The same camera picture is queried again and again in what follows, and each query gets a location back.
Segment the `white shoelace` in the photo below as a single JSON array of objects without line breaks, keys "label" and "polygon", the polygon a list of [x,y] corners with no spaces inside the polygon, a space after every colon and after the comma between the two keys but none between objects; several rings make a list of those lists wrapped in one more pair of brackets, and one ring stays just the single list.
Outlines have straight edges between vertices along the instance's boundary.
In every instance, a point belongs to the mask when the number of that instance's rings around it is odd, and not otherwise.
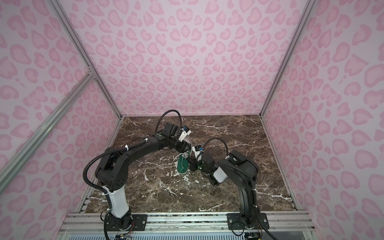
[{"label": "white shoelace", "polygon": [[179,154],[179,160],[187,161],[188,158],[192,155],[192,151],[186,151],[184,153]]}]

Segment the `green canvas sneaker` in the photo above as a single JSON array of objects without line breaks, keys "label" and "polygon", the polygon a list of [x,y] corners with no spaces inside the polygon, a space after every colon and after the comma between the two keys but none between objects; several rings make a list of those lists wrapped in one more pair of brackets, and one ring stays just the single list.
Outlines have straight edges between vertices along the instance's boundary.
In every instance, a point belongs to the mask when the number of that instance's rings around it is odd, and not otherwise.
[{"label": "green canvas sneaker", "polygon": [[189,168],[188,160],[187,161],[179,160],[179,155],[178,155],[177,172],[179,174],[185,174],[188,171],[188,168]]}]

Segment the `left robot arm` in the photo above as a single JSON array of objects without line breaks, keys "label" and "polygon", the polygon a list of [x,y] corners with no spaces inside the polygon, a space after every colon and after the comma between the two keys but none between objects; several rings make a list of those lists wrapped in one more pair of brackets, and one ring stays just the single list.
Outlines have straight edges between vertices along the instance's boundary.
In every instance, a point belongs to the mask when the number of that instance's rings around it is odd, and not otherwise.
[{"label": "left robot arm", "polygon": [[95,177],[100,185],[95,189],[102,191],[107,199],[108,208],[103,220],[104,233],[116,231],[131,231],[135,221],[128,205],[125,185],[128,181],[129,167],[138,159],[162,149],[176,150],[186,153],[192,149],[192,144],[176,137],[166,137],[154,134],[144,138],[132,146],[126,145],[121,149],[109,148],[100,155],[100,163]]}]

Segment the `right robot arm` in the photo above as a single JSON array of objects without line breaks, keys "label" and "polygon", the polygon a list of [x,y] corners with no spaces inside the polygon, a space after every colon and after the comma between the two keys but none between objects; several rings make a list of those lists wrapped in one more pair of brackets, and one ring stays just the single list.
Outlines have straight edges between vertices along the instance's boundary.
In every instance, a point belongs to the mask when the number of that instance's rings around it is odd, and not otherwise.
[{"label": "right robot arm", "polygon": [[215,162],[211,154],[203,152],[188,157],[187,161],[192,172],[201,171],[213,186],[231,180],[237,186],[240,194],[241,223],[249,229],[257,224],[259,211],[256,210],[255,186],[260,172],[259,166],[237,150],[229,152],[219,162]]}]

